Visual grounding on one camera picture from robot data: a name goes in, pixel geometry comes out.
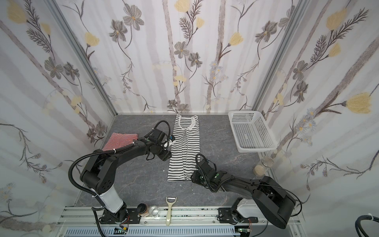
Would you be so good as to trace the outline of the red white striped tank top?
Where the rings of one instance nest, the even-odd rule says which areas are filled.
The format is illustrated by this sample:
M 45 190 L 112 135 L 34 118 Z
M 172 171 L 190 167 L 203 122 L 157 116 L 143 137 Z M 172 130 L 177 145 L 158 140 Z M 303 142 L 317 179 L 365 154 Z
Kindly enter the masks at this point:
M 136 133 L 112 133 L 109 140 L 106 142 L 105 146 L 102 148 L 103 151 L 109 151 L 113 149 L 119 149 L 132 144 L 138 139 L 138 134 Z

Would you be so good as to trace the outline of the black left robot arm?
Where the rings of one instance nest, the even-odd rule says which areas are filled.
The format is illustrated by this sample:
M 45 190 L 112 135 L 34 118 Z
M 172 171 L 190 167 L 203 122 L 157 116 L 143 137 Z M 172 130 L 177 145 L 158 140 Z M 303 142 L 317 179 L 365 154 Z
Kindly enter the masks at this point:
M 121 224 L 128 220 L 129 213 L 125 201 L 115 190 L 116 173 L 118 168 L 134 158 L 152 155 L 162 161 L 171 158 L 168 148 L 171 141 L 152 141 L 142 139 L 132 142 L 130 145 L 109 151 L 95 151 L 80 175 L 80 180 L 92 192 L 92 196 L 98 200 L 104 209 L 98 219 L 101 224 Z

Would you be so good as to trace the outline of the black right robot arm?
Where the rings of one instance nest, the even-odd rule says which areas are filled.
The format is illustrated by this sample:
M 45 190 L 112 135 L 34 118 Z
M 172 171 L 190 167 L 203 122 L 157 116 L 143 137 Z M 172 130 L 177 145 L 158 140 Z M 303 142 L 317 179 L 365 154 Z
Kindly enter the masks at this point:
M 210 170 L 207 173 L 197 168 L 191 175 L 191 181 L 212 192 L 223 189 L 251 198 L 263 216 L 280 229 L 286 228 L 296 204 L 289 192 L 268 176 L 262 179 L 245 179 L 224 171 Z

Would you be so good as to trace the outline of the black white striped tank top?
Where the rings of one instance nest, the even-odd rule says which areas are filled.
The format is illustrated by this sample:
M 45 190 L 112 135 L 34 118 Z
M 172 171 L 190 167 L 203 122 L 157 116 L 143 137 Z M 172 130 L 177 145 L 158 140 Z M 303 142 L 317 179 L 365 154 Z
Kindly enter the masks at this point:
M 200 153 L 200 130 L 198 116 L 177 115 L 174 123 L 167 180 L 169 182 L 191 181 L 196 170 L 196 155 Z

